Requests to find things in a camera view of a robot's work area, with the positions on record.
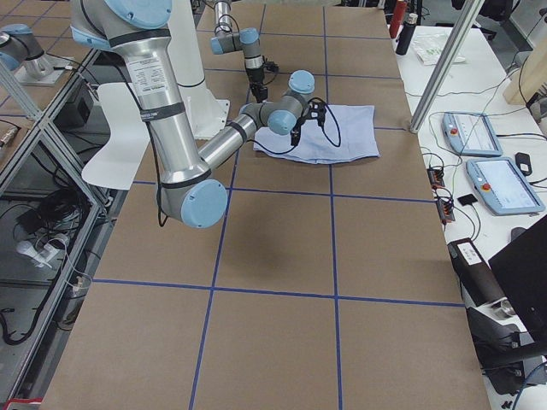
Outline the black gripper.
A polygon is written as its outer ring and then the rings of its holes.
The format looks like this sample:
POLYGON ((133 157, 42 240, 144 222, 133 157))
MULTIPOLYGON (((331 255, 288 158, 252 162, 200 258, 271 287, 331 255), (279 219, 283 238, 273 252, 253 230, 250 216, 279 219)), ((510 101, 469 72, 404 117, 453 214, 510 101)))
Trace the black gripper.
POLYGON ((247 76, 250 83, 250 89, 253 97, 258 103, 267 101, 268 88, 264 84, 265 73, 264 68, 248 68, 247 76))
POLYGON ((302 125, 307 121, 306 116, 301 116, 297 119, 296 124, 291 129, 291 146, 297 147, 300 143, 302 125))

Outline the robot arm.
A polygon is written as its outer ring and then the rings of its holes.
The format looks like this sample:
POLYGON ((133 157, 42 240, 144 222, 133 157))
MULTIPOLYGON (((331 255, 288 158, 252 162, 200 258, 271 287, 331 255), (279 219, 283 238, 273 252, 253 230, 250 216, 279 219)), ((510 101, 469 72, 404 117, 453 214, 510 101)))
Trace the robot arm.
POLYGON ((214 55, 241 51, 251 94, 258 103, 268 99, 265 80, 266 59, 262 54, 260 36, 254 27, 240 29, 231 15, 231 1, 214 1, 215 35, 210 39, 214 55))
POLYGON ((135 89, 156 161, 159 215, 194 228, 208 228, 224 215, 226 188, 213 170, 229 159, 262 127, 288 134, 309 111, 315 79, 294 72, 278 102, 251 103, 205 145, 197 146, 180 94, 168 45, 171 1, 72 1, 74 40, 118 54, 135 89))

